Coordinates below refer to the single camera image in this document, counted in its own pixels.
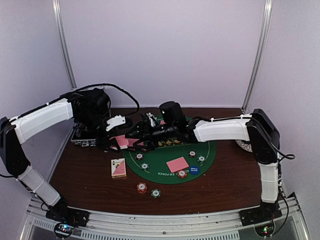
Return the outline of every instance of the blue poker chip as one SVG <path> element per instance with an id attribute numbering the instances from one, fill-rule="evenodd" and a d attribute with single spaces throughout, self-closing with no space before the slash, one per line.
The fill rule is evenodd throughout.
<path id="1" fill-rule="evenodd" d="M 200 168 L 198 166 L 189 167 L 189 173 L 192 175 L 197 175 L 200 172 Z"/>

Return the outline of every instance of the white wall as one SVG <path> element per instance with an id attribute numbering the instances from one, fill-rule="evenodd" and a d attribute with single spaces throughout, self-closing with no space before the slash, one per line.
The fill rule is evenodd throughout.
<path id="1" fill-rule="evenodd" d="M 70 89 L 51 0 L 0 2 L 0 118 L 20 115 Z M 70 122 L 47 129 L 23 148 L 48 177 Z M 0 162 L 0 173 L 7 171 Z M 13 179 L 0 178 L 0 235 L 15 240 L 31 196 Z"/>
<path id="2" fill-rule="evenodd" d="M 262 108 L 296 160 L 283 163 L 288 193 L 296 192 L 312 239 L 320 235 L 320 2 L 278 0 L 249 110 Z"/>
<path id="3" fill-rule="evenodd" d="M 120 85 L 142 106 L 240 107 L 264 0 L 68 0 L 61 13 L 78 87 Z M 134 106 L 118 91 L 113 106 Z"/>

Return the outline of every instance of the pink card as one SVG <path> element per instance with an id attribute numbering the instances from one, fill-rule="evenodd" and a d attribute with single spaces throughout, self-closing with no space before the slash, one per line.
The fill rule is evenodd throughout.
<path id="1" fill-rule="evenodd" d="M 167 161 L 166 164 L 168 165 L 171 173 L 175 173 L 189 167 L 187 161 L 183 156 L 171 161 Z"/>
<path id="2" fill-rule="evenodd" d="M 128 147 L 133 147 L 134 146 L 134 143 L 136 141 L 138 141 L 139 139 L 136 139 L 136 138 L 127 138 L 129 144 L 128 144 Z M 144 145 L 144 142 L 140 142 L 138 145 L 140 146 L 143 146 Z"/>
<path id="3" fill-rule="evenodd" d="M 112 137 L 110 139 L 113 139 L 113 138 L 116 139 L 116 141 L 118 142 L 119 147 L 121 149 L 127 149 L 128 148 L 129 141 L 128 141 L 128 139 L 125 138 L 125 135 L 115 136 L 115 137 Z"/>

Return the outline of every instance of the metal base frame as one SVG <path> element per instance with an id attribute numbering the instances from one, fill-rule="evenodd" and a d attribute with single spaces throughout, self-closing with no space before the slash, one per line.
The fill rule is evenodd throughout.
<path id="1" fill-rule="evenodd" d="M 309 240 L 309 233 L 299 203 L 295 197 L 287 199 L 289 216 L 295 219 L 300 240 Z M 287 207 L 279 202 L 284 219 Z M 53 231 L 57 223 L 45 218 L 41 201 L 33 198 L 27 209 L 27 219 L 21 240 L 30 240 L 32 227 Z M 73 238 L 84 240 L 238 240 L 239 231 L 252 228 L 242 226 L 239 210 L 186 215 L 130 215 L 89 211 L 87 227 L 76 228 Z"/>

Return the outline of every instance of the poker chip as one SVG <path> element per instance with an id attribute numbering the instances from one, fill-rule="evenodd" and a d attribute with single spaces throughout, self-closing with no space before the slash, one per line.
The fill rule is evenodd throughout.
<path id="1" fill-rule="evenodd" d="M 184 179 L 187 176 L 187 172 L 184 170 L 178 171 L 178 177 Z"/>
<path id="2" fill-rule="evenodd" d="M 147 169 L 149 168 L 149 164 L 146 163 L 146 162 L 144 162 L 144 163 L 141 164 L 141 168 L 142 168 L 143 170 L 147 170 Z"/>
<path id="3" fill-rule="evenodd" d="M 197 153 L 195 151 L 189 151 L 188 155 L 190 158 L 195 158 L 197 156 Z"/>
<path id="4" fill-rule="evenodd" d="M 203 163 L 206 160 L 206 158 L 204 156 L 199 156 L 197 159 L 198 163 Z"/>
<path id="5" fill-rule="evenodd" d="M 200 168 L 198 166 L 189 167 L 189 173 L 192 175 L 197 175 L 200 172 Z"/>
<path id="6" fill-rule="evenodd" d="M 138 193 L 145 194 L 147 192 L 147 184 L 145 184 L 144 182 L 140 182 L 136 186 L 136 189 L 138 190 Z"/>
<path id="7" fill-rule="evenodd" d="M 137 159 L 137 160 L 142 160 L 142 159 L 144 159 L 144 155 L 142 154 L 142 153 L 137 153 L 136 155 L 135 155 L 135 159 Z"/>
<path id="8" fill-rule="evenodd" d="M 153 189 L 151 191 L 151 196 L 154 197 L 155 199 L 160 198 L 161 191 L 159 189 Z"/>

